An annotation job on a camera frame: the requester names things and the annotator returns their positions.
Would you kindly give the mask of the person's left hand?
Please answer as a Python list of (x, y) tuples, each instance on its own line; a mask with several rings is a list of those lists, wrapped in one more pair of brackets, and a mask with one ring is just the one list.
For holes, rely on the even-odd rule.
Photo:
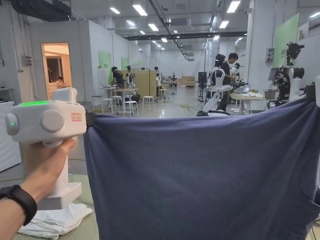
[(54, 148), (44, 147), (41, 142), (28, 145), (23, 162), (26, 178), (21, 187), (36, 203), (41, 202), (54, 189), (69, 150), (75, 143), (73, 139), (67, 139)]

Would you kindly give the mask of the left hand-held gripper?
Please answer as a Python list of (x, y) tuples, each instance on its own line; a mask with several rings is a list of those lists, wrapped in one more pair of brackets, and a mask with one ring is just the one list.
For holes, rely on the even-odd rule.
[[(52, 100), (21, 103), (6, 114), (6, 129), (13, 141), (42, 142), (54, 148), (65, 139), (82, 135), (87, 130), (85, 108), (76, 102), (72, 87), (54, 90)], [(68, 182), (68, 161), (51, 194), (41, 201), (39, 209), (64, 209), (82, 193), (79, 182)]]

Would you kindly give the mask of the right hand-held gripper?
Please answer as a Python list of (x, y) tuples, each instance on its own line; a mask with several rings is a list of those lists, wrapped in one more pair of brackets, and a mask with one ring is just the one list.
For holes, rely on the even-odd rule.
[(320, 107), (320, 76), (306, 86), (306, 99), (308, 102), (315, 102)]

